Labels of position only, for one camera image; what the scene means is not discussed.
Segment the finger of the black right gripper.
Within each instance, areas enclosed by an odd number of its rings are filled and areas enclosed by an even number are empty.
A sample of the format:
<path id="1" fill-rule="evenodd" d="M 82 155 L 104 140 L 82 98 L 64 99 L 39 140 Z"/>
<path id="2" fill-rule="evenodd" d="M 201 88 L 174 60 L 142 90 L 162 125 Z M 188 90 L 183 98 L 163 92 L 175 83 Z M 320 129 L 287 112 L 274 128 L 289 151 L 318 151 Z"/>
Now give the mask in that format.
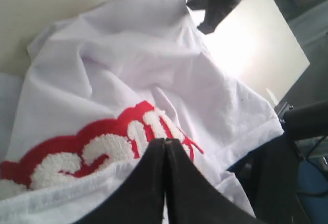
<path id="1" fill-rule="evenodd" d="M 199 31 L 203 34 L 213 33 L 237 5 L 238 1 L 209 1 L 205 9 L 204 20 L 199 25 Z"/>
<path id="2" fill-rule="evenodd" d="M 191 10 L 204 10 L 206 8 L 207 0 L 187 0 L 187 6 Z"/>

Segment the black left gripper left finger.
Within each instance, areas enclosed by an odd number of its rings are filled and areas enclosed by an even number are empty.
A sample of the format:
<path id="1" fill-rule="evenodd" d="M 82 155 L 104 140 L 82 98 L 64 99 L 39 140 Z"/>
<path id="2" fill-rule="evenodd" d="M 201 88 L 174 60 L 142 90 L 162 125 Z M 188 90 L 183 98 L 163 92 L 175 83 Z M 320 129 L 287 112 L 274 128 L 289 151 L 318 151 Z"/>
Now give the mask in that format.
<path id="1" fill-rule="evenodd" d="M 76 223 L 162 223 L 165 140 L 153 139 L 120 187 Z"/>

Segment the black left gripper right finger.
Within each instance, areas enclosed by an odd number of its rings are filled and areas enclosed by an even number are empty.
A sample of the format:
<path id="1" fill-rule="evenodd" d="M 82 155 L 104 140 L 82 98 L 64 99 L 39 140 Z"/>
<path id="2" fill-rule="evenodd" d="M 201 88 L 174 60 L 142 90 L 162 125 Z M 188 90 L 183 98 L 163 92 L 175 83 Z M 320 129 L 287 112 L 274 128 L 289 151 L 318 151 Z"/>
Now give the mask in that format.
<path id="1" fill-rule="evenodd" d="M 178 140 L 166 139 L 164 145 L 169 223 L 262 223 L 233 173 L 225 173 L 213 186 Z"/>

